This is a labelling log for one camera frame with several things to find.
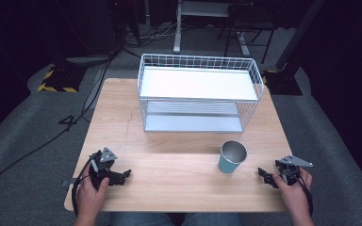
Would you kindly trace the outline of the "person's right hand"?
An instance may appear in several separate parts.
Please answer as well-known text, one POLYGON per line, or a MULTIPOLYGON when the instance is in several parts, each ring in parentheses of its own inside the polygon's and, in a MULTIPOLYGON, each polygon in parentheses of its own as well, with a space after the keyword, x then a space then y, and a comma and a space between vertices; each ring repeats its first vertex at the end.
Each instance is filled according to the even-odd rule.
POLYGON ((284 205, 293 218, 310 218, 309 204, 302 187, 295 183, 292 186, 286 184, 278 175, 272 176, 281 192, 284 205))

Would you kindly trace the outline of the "black slanted stand pole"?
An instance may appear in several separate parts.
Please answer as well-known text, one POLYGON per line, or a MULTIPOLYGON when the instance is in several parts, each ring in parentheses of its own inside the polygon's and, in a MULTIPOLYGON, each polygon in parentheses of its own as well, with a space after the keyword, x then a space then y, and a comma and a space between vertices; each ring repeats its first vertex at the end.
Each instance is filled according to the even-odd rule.
POLYGON ((310 5, 307 13, 303 17, 297 30, 290 39, 287 47, 285 48, 282 55, 278 58, 277 62, 275 63, 276 69, 283 70, 291 61, 292 55, 297 50, 300 41, 304 37, 304 33, 316 18, 318 12, 321 9, 323 2, 324 0, 314 0, 314 2, 310 5))

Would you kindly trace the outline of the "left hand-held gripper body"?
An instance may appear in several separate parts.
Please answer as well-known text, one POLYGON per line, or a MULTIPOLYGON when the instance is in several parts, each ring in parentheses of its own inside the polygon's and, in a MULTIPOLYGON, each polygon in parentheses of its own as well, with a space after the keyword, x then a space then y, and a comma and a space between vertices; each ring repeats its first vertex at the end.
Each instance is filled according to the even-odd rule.
POLYGON ((98 151, 91 157, 89 176, 93 187, 98 190, 103 179, 109 179, 109 185, 114 186, 117 182, 117 174, 110 168, 117 159, 117 155, 108 147, 98 151))

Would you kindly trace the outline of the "black base with yellow stripes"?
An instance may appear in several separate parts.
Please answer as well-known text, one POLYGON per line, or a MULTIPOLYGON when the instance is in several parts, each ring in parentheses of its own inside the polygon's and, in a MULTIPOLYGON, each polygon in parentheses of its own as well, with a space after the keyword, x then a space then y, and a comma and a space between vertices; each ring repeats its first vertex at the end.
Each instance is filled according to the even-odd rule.
POLYGON ((79 92, 86 71, 86 67, 70 66, 68 68, 59 68, 52 66, 42 79, 38 91, 79 92))

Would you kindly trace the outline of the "person's left hand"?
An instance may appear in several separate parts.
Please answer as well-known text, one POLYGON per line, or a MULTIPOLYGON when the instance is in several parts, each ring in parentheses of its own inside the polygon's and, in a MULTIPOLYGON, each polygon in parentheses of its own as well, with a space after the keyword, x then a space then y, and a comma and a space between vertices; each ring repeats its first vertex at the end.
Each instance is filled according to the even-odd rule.
POLYGON ((101 211, 108 188, 109 179, 105 178, 100 184, 100 188, 96 190, 89 176, 84 176, 82 185, 77 190, 76 200, 78 207, 78 216, 97 217, 101 211))

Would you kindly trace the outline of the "black metal chair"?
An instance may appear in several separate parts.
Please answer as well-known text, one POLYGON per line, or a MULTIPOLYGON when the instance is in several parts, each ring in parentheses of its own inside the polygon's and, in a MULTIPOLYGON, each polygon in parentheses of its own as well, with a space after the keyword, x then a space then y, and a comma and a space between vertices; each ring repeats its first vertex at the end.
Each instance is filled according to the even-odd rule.
POLYGON ((252 38, 252 42, 254 42, 263 31, 269 31, 270 35, 267 42, 260 44, 260 47, 265 48, 261 59, 261 63, 264 63, 275 30, 272 17, 266 7, 261 3, 255 2, 245 4, 237 3, 230 5, 227 8, 227 13, 228 16, 218 36, 219 40, 222 37, 222 33, 226 32, 226 44, 223 56, 226 57, 228 54, 232 34, 235 34, 240 40, 245 32, 255 32, 256 35, 252 38))

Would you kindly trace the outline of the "black stand base plate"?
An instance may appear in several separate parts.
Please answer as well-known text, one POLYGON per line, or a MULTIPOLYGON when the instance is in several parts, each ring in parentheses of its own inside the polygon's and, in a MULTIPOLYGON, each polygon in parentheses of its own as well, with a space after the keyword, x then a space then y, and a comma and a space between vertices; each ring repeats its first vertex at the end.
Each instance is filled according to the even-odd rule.
POLYGON ((266 70, 262 72, 262 79, 272 95, 303 95, 294 76, 285 75, 284 72, 266 70))

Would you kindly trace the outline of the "white metal desk frame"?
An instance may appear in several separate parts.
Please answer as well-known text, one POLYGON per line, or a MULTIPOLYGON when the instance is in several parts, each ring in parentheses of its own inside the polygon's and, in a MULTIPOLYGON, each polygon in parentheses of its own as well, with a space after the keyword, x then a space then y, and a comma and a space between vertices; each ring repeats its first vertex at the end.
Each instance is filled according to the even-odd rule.
POLYGON ((177 0, 176 31, 173 43, 173 52, 175 54, 179 54, 181 51, 181 21, 183 16, 226 18, 228 16, 227 8, 229 5, 230 3, 228 1, 177 0))

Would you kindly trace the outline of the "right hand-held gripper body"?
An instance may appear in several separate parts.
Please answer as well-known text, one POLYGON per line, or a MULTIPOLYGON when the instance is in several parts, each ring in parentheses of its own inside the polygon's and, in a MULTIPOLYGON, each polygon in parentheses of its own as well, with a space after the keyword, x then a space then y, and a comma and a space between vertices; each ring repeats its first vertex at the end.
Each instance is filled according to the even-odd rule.
POLYGON ((300 176, 300 167, 312 167, 313 163, 303 160, 292 154, 275 161, 275 166, 280 171, 280 176, 289 186, 295 184, 300 176))

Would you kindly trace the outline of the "teal cup with metal inside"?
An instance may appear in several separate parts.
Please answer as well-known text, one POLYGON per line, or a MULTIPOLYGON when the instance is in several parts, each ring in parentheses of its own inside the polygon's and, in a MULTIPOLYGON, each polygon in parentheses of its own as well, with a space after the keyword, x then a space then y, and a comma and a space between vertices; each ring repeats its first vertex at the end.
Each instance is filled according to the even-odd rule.
POLYGON ((227 140, 220 149, 218 168, 222 173, 232 173, 248 157, 245 146, 236 140, 227 140))

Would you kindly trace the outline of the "person's legs in jeans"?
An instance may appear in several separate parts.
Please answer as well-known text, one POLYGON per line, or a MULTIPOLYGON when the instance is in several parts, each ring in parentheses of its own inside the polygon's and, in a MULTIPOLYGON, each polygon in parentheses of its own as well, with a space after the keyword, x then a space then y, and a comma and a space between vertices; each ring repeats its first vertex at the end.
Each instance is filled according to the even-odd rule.
MULTIPOLYGON (((111 226, 176 226, 166 213, 119 212, 110 214, 111 226)), ((239 213, 186 213, 180 226, 244 226, 239 213)))

